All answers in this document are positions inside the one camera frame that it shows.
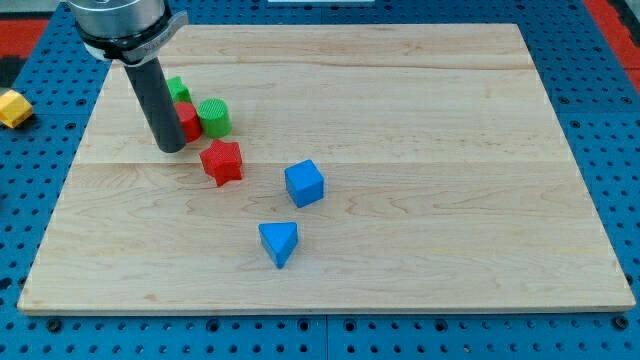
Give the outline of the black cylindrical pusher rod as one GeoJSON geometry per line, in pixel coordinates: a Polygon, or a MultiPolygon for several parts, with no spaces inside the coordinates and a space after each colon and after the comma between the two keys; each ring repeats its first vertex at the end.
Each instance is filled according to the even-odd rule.
{"type": "Polygon", "coordinates": [[[126,66],[125,72],[158,148],[164,153],[181,151],[186,137],[159,60],[126,66]]]}

